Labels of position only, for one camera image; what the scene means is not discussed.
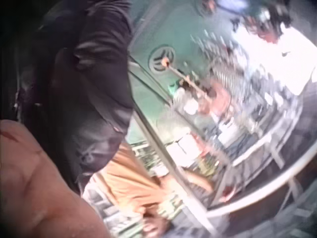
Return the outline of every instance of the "black jacket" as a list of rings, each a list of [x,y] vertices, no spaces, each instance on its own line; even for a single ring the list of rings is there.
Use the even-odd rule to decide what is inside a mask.
[[[126,0],[67,0],[35,33],[23,121],[79,192],[116,153],[133,110]]]

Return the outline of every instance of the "glass panel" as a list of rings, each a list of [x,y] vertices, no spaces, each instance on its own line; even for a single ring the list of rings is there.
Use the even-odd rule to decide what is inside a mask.
[[[272,160],[283,168],[279,152],[299,120],[303,102],[297,95],[315,64],[309,61],[299,82],[288,70],[303,54],[288,40],[266,42],[247,19],[234,29],[238,11],[265,16],[263,1],[229,4],[231,12],[226,7],[232,1],[218,1],[216,11],[209,2],[157,1],[130,47],[135,100],[176,164],[212,185],[208,195],[193,186],[206,207],[252,188]],[[296,53],[285,57],[281,52],[290,47]],[[162,59],[168,59],[167,67]],[[166,173],[162,165],[152,170]]]

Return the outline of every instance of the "black sleeve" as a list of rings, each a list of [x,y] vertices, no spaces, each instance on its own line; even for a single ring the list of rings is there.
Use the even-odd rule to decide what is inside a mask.
[[[131,29],[127,0],[89,2],[88,16],[74,50],[85,75],[90,100],[105,120],[126,134],[132,114],[128,78]]]

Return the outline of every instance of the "bare arm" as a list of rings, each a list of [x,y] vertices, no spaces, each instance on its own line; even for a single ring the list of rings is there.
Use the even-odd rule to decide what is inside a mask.
[[[18,237],[106,238],[94,210],[72,192],[30,132],[1,121],[3,222]]]
[[[187,170],[185,168],[183,169],[184,169],[184,173],[188,182],[196,184],[210,193],[213,192],[213,184],[211,181],[209,181],[204,176],[198,173]],[[177,192],[177,188],[179,187],[179,185],[172,175],[168,174],[164,177],[161,177],[160,181],[162,186],[165,189],[167,189],[169,192],[173,192],[173,191]]]

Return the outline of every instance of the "person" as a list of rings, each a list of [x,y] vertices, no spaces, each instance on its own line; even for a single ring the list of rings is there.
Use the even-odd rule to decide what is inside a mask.
[[[0,141],[1,237],[110,238],[25,126],[2,120]]]
[[[212,194],[213,183],[204,176],[186,168],[184,175],[188,182]],[[121,143],[114,158],[90,182],[127,216],[133,213],[143,216],[144,237],[159,238],[168,231],[170,221],[158,213],[158,208],[173,192],[180,193],[181,188],[170,174],[151,177],[127,142]],[[221,199],[228,200],[233,192],[231,189],[224,193]]]
[[[34,34],[21,75],[22,122],[82,193],[117,152],[133,111],[127,0],[63,0]]]

